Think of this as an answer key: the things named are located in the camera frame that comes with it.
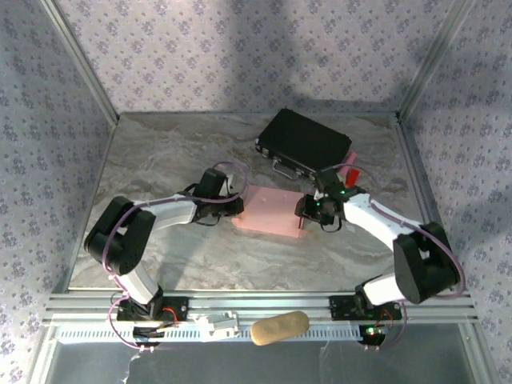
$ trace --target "gray marble floor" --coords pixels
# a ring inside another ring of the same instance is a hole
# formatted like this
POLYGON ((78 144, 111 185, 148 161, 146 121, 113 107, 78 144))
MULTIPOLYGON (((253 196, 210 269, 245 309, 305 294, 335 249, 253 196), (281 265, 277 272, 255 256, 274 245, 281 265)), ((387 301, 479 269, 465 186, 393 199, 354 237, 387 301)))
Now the gray marble floor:
MULTIPOLYGON (((371 171, 378 185, 361 174, 358 184, 405 216, 419 219, 407 172, 388 116, 311 115, 348 134, 357 164, 371 171)), ((254 150, 254 139, 271 115, 132 114, 122 116, 106 161, 88 232, 112 197, 152 199, 172 195, 221 160, 243 162, 250 183, 312 191, 308 180, 294 182, 276 174, 271 161, 254 150)), ((174 226, 151 235, 142 260, 165 290, 352 290, 385 272, 392 254, 363 229, 345 224, 336 234, 306 224, 304 238, 284 238, 236 229, 230 220, 214 228, 174 226)), ((101 266, 79 252, 70 287, 111 287, 101 266)))

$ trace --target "glass panel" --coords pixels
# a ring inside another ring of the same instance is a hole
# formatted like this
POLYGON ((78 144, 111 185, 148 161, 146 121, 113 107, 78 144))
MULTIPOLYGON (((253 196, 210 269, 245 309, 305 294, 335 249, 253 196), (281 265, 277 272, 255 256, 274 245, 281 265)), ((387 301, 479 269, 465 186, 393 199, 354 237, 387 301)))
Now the glass panel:
POLYGON ((327 384, 474 382, 456 324, 411 325, 399 345, 184 342, 139 354, 119 343, 60 344, 48 383, 327 384))

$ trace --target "purple floral pattern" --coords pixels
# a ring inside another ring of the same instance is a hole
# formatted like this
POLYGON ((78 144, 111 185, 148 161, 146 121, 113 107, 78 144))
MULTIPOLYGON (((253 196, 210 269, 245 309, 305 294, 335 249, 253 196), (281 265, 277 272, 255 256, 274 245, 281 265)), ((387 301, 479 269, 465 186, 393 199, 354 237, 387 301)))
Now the purple floral pattern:
POLYGON ((451 0, 60 0, 116 110, 397 110, 451 0))
POLYGON ((21 382, 109 125, 38 2, 0 15, 0 382, 21 382))
POLYGON ((512 6, 477 2, 406 122, 462 260, 502 382, 512 382, 512 6))

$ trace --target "robotic arm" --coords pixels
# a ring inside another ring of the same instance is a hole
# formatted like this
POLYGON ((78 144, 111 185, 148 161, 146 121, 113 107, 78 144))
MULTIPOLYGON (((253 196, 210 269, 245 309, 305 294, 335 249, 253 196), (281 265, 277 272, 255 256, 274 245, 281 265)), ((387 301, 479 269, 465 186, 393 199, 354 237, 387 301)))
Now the robotic arm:
MULTIPOLYGON (((243 200, 240 197, 222 202, 234 197, 230 193, 232 181, 232 176, 209 168, 199 184, 193 184, 170 198, 179 198, 180 201, 136 209, 122 224, 124 234, 121 230, 115 234, 107 251, 106 264, 130 296, 131 308, 134 308, 138 318, 159 320, 163 315, 163 290, 140 263, 151 232, 177 224, 199 222, 207 216, 220 219, 240 214, 243 212, 243 200), (219 202, 207 203, 202 199, 219 202)), ((98 262, 102 262, 110 232, 121 217, 138 203, 121 196, 114 198, 89 232, 84 247, 98 262)))
MULTIPOLYGON (((162 288, 140 263, 150 233, 197 222, 209 215, 220 218, 240 214, 243 212, 240 197, 221 202, 223 197, 233 197, 230 182, 222 172, 208 169, 199 184, 174 196, 189 197, 189 200, 136 209, 122 224, 122 228, 126 228, 124 234, 121 231, 115 234, 107 251, 106 264, 129 294, 137 318, 159 320, 164 307, 162 288), (217 199, 220 203, 204 203, 201 198, 217 199)), ((365 317, 368 311, 388 302, 406 299, 419 304, 463 280, 454 260, 431 241, 434 238, 450 248, 439 224, 422 225, 372 202, 362 188, 345 188, 335 170, 319 172, 315 182, 317 193, 315 196, 307 194, 298 202, 297 216, 323 225, 332 224, 338 217, 367 230, 394 253, 393 274, 377 276, 356 287, 352 306, 358 316, 365 317)), ((121 216, 136 204, 124 197, 114 198, 87 236, 85 248, 98 262, 102 262, 110 232, 121 216)))
POLYGON ((409 300, 419 304, 462 280, 450 253, 444 229, 437 223, 423 225, 404 218, 357 186, 345 188, 336 170, 319 172, 315 196, 306 195, 296 208, 296 215, 323 225, 334 217, 367 230, 394 254, 394 273, 377 276, 356 287, 356 311, 364 315, 387 302, 409 300), (444 245, 442 249, 436 242, 444 245))

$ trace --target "pink sponge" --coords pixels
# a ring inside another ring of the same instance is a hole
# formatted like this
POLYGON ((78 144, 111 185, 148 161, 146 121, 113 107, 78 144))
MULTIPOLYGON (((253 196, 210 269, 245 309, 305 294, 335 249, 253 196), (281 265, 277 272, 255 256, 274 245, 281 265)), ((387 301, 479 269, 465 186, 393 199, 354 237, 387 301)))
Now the pink sponge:
POLYGON ((307 232, 302 229, 301 218, 295 216, 295 206, 303 196, 300 192, 248 186, 244 211, 231 221, 244 230, 300 238, 307 232))

